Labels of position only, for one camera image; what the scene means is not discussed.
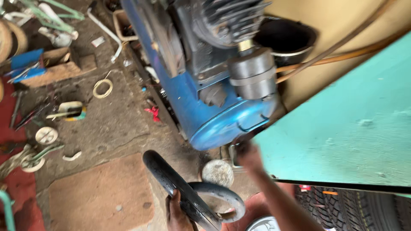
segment black bucket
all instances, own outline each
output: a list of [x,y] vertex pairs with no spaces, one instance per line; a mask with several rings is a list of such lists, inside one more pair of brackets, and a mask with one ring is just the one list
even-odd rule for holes
[[317,40],[316,31],[300,22],[267,16],[254,41],[271,47],[277,67],[302,62],[312,51]]

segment hand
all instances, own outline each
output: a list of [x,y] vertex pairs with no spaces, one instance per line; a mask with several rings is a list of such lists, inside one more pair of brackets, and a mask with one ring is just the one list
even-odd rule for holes
[[166,198],[166,218],[169,231],[197,231],[197,226],[190,221],[188,216],[180,208],[180,191],[175,189],[173,197]]
[[237,160],[238,163],[249,172],[264,172],[260,150],[257,145],[250,141],[241,141],[237,145]]

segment concrete floor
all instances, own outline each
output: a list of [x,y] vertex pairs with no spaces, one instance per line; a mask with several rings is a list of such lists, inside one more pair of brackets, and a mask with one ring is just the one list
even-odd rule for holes
[[[59,0],[59,2],[86,12],[91,0]],[[112,27],[111,18],[98,4],[96,16],[106,25]],[[210,159],[219,158],[218,150],[200,152],[189,145],[180,145],[174,138],[170,128],[152,121],[152,115],[144,109],[149,105],[145,99],[150,95],[141,91],[139,76],[136,76],[136,67],[123,66],[126,58],[122,54],[116,64],[110,63],[110,57],[117,49],[117,44],[89,18],[82,22],[73,22],[80,36],[73,42],[72,47],[79,54],[85,56],[95,54],[98,69],[84,76],[61,81],[54,84],[54,90],[61,95],[61,101],[79,100],[87,106],[86,119],[77,122],[46,121],[38,125],[31,123],[26,131],[28,139],[33,141],[35,132],[44,125],[54,127],[59,132],[58,140],[65,147],[46,157],[46,164],[36,172],[37,202],[43,212],[45,227],[51,230],[52,222],[49,214],[48,187],[56,179],[63,178],[96,165],[111,161],[115,158],[125,157],[137,152],[143,153],[153,149],[187,181],[198,181],[200,166]],[[32,26],[25,28],[32,31]],[[30,48],[50,47],[41,35],[31,32],[35,43]],[[95,48],[91,41],[104,36],[106,42]],[[94,84],[103,79],[113,70],[108,79],[112,80],[114,87],[112,93],[104,98],[93,97]],[[44,99],[48,90],[46,87],[31,89],[23,99],[22,113],[31,110],[36,103]],[[73,162],[62,160],[63,155],[72,156],[82,151],[82,155]],[[166,230],[165,205],[166,193],[159,183],[147,171],[150,182],[155,215],[152,221],[134,230]],[[255,185],[244,173],[236,173],[231,190],[243,199],[258,192]],[[204,198],[215,211],[224,211],[228,207],[219,201]]]

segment teal table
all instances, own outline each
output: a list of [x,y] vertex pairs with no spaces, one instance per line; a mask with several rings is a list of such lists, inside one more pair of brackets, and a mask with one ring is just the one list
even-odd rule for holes
[[253,140],[278,179],[411,186],[411,33]]

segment person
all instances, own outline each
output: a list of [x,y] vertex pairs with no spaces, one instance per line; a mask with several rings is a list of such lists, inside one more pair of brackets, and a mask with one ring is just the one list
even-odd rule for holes
[[[284,192],[264,170],[259,148],[249,141],[244,141],[237,148],[238,162],[249,177],[258,185],[266,198],[268,211],[277,220],[281,231],[323,231],[295,200]],[[198,231],[194,222],[180,208],[180,192],[175,189],[173,196],[166,198],[166,219],[169,231]],[[231,229],[223,226],[222,230]]]

